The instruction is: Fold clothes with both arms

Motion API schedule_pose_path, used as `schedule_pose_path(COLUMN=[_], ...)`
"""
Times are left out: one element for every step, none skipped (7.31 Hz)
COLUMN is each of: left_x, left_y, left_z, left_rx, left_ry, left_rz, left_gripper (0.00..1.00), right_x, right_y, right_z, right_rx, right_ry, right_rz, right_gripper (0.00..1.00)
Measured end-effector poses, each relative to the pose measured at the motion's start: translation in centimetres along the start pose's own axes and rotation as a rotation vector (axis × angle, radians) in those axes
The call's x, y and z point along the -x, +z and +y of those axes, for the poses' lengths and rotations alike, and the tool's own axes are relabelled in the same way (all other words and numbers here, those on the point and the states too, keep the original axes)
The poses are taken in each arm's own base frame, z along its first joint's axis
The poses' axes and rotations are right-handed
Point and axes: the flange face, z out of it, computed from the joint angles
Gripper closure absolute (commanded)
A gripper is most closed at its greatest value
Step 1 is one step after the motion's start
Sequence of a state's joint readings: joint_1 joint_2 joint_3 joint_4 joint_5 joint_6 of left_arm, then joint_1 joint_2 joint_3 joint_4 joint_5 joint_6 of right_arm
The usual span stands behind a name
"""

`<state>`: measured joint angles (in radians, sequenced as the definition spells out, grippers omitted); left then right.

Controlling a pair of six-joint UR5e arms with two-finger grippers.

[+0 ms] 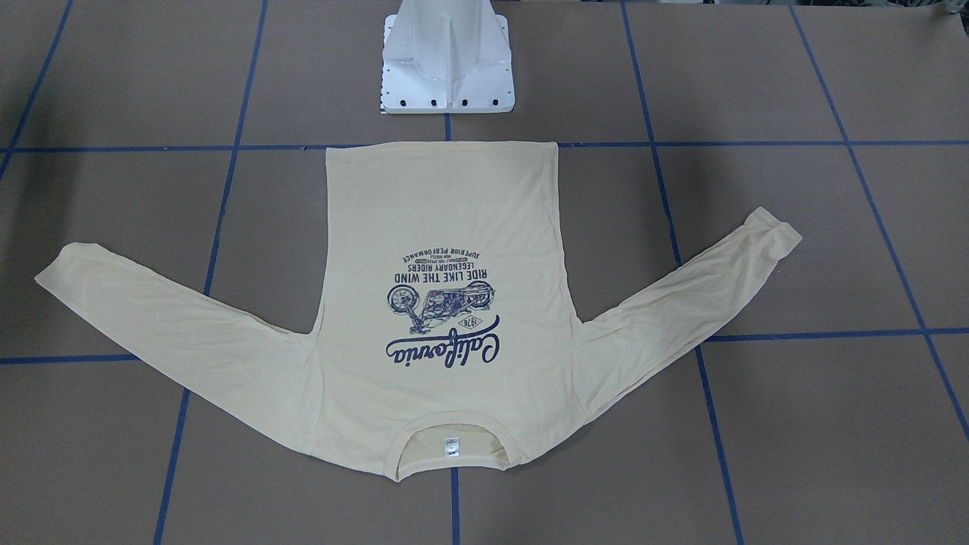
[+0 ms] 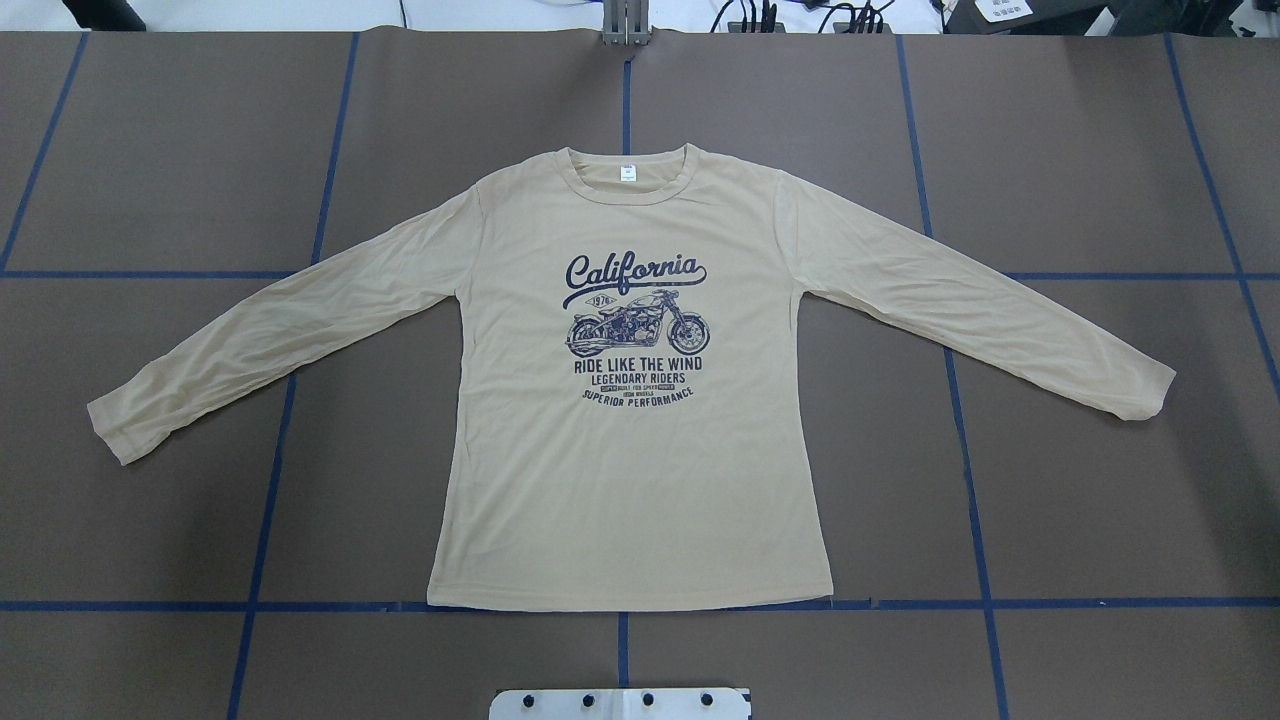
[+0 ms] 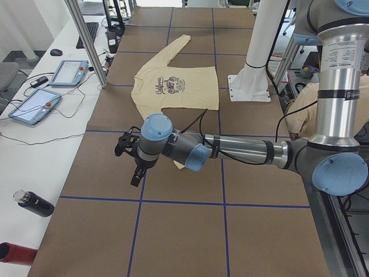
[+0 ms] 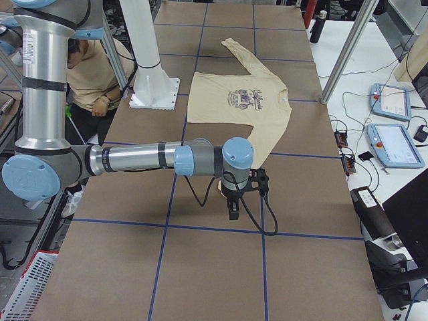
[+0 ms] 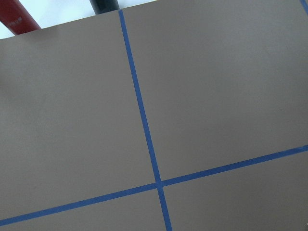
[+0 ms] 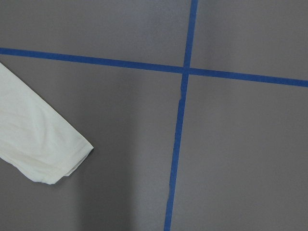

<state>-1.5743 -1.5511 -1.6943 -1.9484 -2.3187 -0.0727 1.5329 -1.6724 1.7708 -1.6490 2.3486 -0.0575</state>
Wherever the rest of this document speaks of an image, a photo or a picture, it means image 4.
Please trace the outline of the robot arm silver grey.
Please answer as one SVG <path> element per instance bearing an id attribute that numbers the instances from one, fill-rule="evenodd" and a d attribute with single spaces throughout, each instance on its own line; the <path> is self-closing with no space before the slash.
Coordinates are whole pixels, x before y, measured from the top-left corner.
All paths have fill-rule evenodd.
<path id="1" fill-rule="evenodd" d="M 23 30 L 23 133 L 1 174 L 14 195 L 38 201 L 103 173 L 172 169 L 221 179 L 229 218 L 238 218 L 239 198 L 251 187 L 253 147 L 245 138 L 221 146 L 202 138 L 129 147 L 66 140 L 68 40 L 111 39 L 101 1 L 16 1 L 13 16 Z"/>

